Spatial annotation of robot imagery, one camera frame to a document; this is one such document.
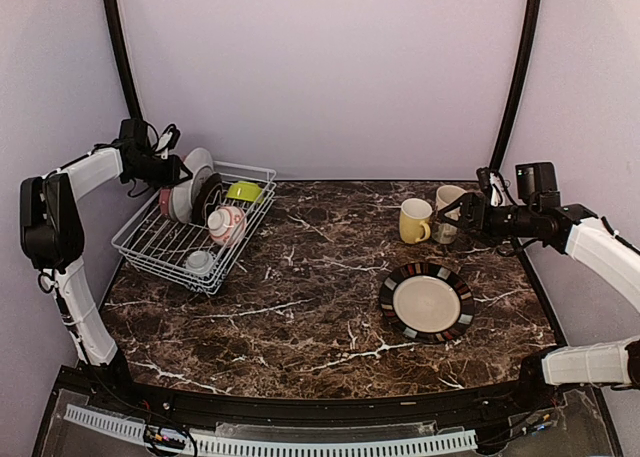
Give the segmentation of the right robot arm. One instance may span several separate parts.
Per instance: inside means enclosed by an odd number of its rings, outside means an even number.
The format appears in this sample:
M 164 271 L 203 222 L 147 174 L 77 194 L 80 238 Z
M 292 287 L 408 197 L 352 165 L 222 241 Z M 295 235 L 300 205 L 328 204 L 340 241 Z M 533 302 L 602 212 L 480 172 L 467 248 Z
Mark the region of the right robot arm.
M 564 204 L 550 162 L 515 168 L 517 193 L 510 194 L 502 174 L 477 170 L 479 189 L 446 204 L 437 215 L 487 243 L 510 241 L 516 253 L 529 243 L 570 258 L 600 281 L 600 287 L 639 308 L 639 249 L 609 220 L 582 204 Z M 607 342 L 564 345 L 538 351 L 522 360 L 510 401 L 530 411 L 572 386 L 636 390 L 639 387 L 639 335 L 611 336 Z

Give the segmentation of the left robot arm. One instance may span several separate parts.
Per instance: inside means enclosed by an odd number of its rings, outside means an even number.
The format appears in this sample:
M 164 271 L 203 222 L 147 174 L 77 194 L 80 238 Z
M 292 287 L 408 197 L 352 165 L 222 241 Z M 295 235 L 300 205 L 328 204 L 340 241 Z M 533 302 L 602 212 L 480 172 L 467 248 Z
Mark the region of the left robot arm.
M 176 125 L 157 134 L 151 124 L 122 121 L 118 137 L 20 185 L 20 245 L 38 271 L 38 285 L 52 294 L 79 359 L 102 379 L 101 394 L 120 413 L 141 404 L 140 389 L 130 383 L 123 352 L 107 331 L 84 269 L 85 234 L 78 202 L 103 184 L 143 181 L 152 188 L 173 187 L 192 177 L 173 154 L 180 139 Z

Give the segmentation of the black striped dinner plate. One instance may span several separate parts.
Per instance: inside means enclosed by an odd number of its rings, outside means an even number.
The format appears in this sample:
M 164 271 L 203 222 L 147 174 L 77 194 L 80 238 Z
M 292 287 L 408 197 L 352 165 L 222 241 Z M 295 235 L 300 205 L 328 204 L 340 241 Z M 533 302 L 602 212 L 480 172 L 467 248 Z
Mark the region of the black striped dinner plate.
M 475 317 L 470 286 L 453 270 L 433 262 L 395 268 L 383 279 L 378 303 L 395 330 L 429 345 L 460 338 Z

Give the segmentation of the pale yellow mug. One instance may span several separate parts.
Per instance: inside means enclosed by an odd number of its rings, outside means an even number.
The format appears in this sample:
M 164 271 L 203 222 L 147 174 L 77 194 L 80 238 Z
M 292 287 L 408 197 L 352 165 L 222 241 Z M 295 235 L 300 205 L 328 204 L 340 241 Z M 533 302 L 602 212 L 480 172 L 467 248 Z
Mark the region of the pale yellow mug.
M 432 206 L 425 200 L 409 198 L 402 202 L 399 234 L 406 244 L 418 244 L 431 237 Z

